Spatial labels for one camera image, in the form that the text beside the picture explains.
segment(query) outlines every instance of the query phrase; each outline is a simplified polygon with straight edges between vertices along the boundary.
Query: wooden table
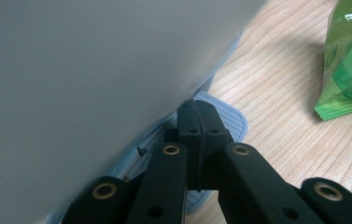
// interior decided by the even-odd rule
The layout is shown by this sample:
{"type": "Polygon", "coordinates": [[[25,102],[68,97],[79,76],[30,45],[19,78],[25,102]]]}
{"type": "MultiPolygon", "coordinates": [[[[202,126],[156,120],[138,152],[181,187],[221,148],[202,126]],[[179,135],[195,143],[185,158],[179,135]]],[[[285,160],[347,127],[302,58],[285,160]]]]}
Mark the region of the wooden table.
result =
{"type": "MultiPolygon", "coordinates": [[[[245,142],[297,187],[322,176],[352,191],[352,114],[322,121],[328,17],[336,0],[270,0],[218,71],[210,93],[243,112],[245,142]]],[[[215,192],[187,223],[226,223],[215,192]]]]}

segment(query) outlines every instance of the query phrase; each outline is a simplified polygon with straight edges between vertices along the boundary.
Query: plastic packaging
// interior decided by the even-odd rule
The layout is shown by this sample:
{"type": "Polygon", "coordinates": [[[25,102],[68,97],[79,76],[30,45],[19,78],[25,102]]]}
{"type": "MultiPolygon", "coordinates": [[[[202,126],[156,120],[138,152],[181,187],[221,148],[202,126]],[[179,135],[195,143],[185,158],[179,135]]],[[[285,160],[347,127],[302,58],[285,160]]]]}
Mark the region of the plastic packaging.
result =
{"type": "Polygon", "coordinates": [[[315,110],[328,120],[352,113],[352,0],[340,0],[330,16],[324,57],[315,110]]]}

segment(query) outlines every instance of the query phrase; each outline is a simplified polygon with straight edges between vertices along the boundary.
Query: gray panel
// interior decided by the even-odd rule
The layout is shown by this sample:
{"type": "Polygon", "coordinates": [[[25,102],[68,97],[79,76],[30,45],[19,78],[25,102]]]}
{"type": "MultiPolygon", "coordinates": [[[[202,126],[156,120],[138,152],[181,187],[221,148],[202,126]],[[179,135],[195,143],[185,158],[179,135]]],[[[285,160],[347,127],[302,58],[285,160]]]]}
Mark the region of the gray panel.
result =
{"type": "Polygon", "coordinates": [[[0,1],[0,223],[31,223],[208,79],[263,1],[0,1]]]}

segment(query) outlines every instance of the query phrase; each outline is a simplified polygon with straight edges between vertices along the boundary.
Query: metal ring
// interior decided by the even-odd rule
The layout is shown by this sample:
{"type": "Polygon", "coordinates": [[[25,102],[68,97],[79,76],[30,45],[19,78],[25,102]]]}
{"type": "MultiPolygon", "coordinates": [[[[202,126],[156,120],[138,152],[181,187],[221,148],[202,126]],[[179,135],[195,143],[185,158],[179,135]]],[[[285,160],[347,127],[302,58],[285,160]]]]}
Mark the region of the metal ring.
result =
{"type": "Polygon", "coordinates": [[[164,147],[162,150],[164,154],[169,156],[174,156],[178,154],[179,151],[180,151],[179,147],[176,147],[176,146],[167,146],[167,147],[164,147]]]}
{"type": "Polygon", "coordinates": [[[235,146],[233,152],[241,156],[246,156],[250,153],[250,150],[246,147],[235,146]]]}
{"type": "Polygon", "coordinates": [[[96,188],[94,188],[94,190],[92,192],[92,196],[93,196],[93,198],[95,198],[97,200],[105,200],[105,199],[112,197],[115,194],[115,192],[117,192],[116,185],[114,185],[113,183],[103,183],[103,184],[98,185],[96,188]],[[99,190],[104,187],[110,187],[109,192],[100,193],[99,190]]]}
{"type": "Polygon", "coordinates": [[[322,182],[317,182],[314,185],[314,189],[318,195],[330,201],[339,202],[344,198],[344,195],[341,193],[341,191],[322,182]],[[329,189],[331,193],[325,192],[323,189],[329,189]]]}

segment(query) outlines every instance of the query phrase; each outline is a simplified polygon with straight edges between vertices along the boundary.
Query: round hole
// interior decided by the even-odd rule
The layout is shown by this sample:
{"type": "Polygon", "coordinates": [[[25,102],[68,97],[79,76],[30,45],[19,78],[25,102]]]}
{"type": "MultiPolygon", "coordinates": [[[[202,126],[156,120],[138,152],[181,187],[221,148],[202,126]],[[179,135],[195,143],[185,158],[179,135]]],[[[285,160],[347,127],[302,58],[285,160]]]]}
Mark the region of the round hole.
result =
{"type": "Polygon", "coordinates": [[[237,146],[233,148],[233,152],[241,156],[246,156],[250,153],[250,150],[246,147],[237,146]]]}
{"type": "Polygon", "coordinates": [[[318,195],[330,201],[339,202],[344,198],[341,191],[322,182],[316,183],[314,189],[318,195]]]}
{"type": "Polygon", "coordinates": [[[117,192],[117,186],[112,183],[103,183],[93,189],[92,196],[97,200],[105,200],[117,192]]]}
{"type": "Polygon", "coordinates": [[[298,219],[299,217],[298,212],[293,208],[284,207],[282,212],[289,219],[298,219]]]}
{"type": "Polygon", "coordinates": [[[152,218],[158,218],[163,216],[163,208],[160,206],[152,206],[148,209],[148,216],[152,218]]]}
{"type": "Polygon", "coordinates": [[[176,146],[167,146],[163,148],[162,151],[164,154],[169,155],[169,156],[173,156],[179,153],[179,147],[176,146]]]}

